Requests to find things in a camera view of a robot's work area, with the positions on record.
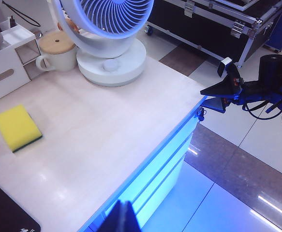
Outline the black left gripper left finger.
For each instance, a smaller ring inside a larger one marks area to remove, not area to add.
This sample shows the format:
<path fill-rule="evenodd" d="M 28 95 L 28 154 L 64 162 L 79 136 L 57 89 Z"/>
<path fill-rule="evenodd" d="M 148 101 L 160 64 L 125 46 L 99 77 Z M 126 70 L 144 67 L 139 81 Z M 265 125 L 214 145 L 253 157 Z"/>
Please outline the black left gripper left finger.
<path fill-rule="evenodd" d="M 123 232 L 125 229 L 126 206 L 117 201 L 104 222 L 98 228 L 98 232 Z"/>

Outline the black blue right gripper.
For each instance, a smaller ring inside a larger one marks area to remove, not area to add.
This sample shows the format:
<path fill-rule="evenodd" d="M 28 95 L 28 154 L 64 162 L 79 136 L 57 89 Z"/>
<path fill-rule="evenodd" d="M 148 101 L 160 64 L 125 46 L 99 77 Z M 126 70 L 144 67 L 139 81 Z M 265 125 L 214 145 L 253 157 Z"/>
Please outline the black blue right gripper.
<path fill-rule="evenodd" d="M 201 95 L 213 96 L 205 100 L 202 106 L 225 113 L 226 105 L 221 97 L 236 105 L 259 102 L 261 106 L 271 103 L 282 105 L 282 65 L 260 65 L 256 81 L 240 84 L 236 78 L 226 76 L 221 82 L 200 91 Z"/>

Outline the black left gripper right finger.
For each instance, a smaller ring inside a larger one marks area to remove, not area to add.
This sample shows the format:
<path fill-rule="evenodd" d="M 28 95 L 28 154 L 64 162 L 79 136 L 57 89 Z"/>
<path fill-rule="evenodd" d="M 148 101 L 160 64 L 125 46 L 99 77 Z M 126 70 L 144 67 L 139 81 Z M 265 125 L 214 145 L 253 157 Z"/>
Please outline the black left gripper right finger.
<path fill-rule="evenodd" d="M 136 214 L 130 201 L 126 202 L 125 231 L 141 232 L 140 226 L 136 218 Z"/>

